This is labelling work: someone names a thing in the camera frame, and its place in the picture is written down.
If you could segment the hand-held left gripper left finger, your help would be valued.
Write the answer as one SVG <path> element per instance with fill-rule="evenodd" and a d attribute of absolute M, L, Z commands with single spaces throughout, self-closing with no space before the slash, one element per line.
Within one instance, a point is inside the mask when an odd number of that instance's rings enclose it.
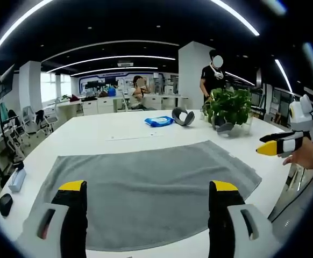
<path fill-rule="evenodd" d="M 31 210 L 16 245 L 25 257 L 86 257 L 87 227 L 87 182 L 67 182 Z"/>

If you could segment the person's right hand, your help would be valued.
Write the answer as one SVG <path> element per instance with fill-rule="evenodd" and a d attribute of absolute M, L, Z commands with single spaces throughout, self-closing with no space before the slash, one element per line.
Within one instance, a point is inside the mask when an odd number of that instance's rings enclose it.
<path fill-rule="evenodd" d="M 305 169 L 313 169 L 313 142 L 303 138 L 302 146 L 284 159 L 282 165 L 298 164 Z"/>

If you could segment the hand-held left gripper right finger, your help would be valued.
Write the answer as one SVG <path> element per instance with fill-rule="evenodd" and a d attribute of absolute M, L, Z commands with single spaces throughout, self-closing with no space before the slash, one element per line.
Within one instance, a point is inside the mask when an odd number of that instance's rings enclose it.
<path fill-rule="evenodd" d="M 228 182 L 209 184 L 208 229 L 208 257 L 273 257 L 279 250 L 272 223 Z"/>

